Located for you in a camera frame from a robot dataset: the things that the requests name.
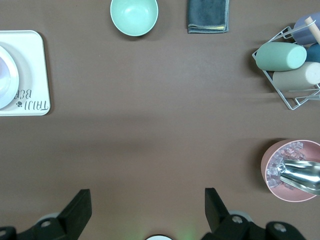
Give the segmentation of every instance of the white object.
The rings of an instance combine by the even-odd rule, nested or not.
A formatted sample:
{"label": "white object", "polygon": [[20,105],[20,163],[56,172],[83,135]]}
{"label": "white object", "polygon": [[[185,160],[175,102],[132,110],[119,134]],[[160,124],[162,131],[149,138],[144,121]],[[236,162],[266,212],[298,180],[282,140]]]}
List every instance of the white object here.
{"label": "white object", "polygon": [[312,35],[314,36],[315,40],[318,44],[320,44],[320,30],[317,27],[316,24],[314,24],[314,21],[311,17],[308,17],[306,20],[304,20],[306,25],[309,25],[308,28]]}
{"label": "white object", "polygon": [[281,91],[306,90],[319,83],[319,62],[305,62],[297,69],[273,73],[273,85]]}
{"label": "white object", "polygon": [[14,98],[19,87],[19,74],[11,55],[0,46],[0,109]]}
{"label": "white object", "polygon": [[154,235],[154,236],[148,237],[146,240],[172,240],[172,239],[164,235]]}
{"label": "white object", "polygon": [[36,221],[36,222],[39,223],[39,222],[41,222],[41,221],[44,220],[44,219],[50,219],[50,218],[56,219],[56,218],[59,216],[59,214],[60,214],[60,212],[49,213],[49,214],[47,214],[47,215],[44,215],[44,216],[40,217],[40,218],[38,219],[38,221]]}
{"label": "white object", "polygon": [[248,220],[248,222],[253,222],[252,218],[249,216],[248,213],[244,211],[238,211],[238,210],[229,210],[228,211],[230,215],[240,215]]}
{"label": "white object", "polygon": [[33,30],[0,31],[0,46],[13,58],[19,86],[0,116],[42,116],[50,110],[50,95],[42,37]]}

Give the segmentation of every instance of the white plate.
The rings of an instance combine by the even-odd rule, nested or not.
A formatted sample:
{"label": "white plate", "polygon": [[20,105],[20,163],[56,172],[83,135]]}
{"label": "white plate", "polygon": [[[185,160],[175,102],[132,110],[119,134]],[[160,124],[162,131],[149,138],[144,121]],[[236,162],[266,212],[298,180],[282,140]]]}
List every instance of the white plate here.
{"label": "white plate", "polygon": [[19,74],[11,55],[0,46],[0,109],[15,98],[19,88]]}

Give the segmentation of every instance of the wooden handle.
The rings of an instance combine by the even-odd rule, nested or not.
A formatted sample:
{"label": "wooden handle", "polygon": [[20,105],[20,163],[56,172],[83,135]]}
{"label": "wooden handle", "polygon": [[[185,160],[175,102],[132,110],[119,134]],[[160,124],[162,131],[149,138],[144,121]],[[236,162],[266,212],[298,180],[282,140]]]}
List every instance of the wooden handle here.
{"label": "wooden handle", "polygon": [[[313,22],[313,19],[311,17],[308,17],[306,20],[304,20],[305,24],[309,25]],[[311,24],[309,26],[309,30],[314,36],[315,40],[317,41],[318,44],[320,44],[320,30],[317,27],[316,24]]]}

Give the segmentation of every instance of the metal scoop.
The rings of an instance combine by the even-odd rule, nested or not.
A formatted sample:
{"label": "metal scoop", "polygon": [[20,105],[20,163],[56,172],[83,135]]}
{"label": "metal scoop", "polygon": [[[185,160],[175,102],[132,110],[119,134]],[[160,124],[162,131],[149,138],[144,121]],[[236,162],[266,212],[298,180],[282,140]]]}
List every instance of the metal scoop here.
{"label": "metal scoop", "polygon": [[280,180],[310,194],[320,195],[320,162],[283,160]]}

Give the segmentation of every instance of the gray cloth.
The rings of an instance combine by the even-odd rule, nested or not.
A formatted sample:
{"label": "gray cloth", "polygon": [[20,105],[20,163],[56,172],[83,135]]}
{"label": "gray cloth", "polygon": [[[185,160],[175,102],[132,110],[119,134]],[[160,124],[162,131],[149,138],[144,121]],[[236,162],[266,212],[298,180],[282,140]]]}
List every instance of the gray cloth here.
{"label": "gray cloth", "polygon": [[229,0],[188,0],[188,33],[229,31]]}

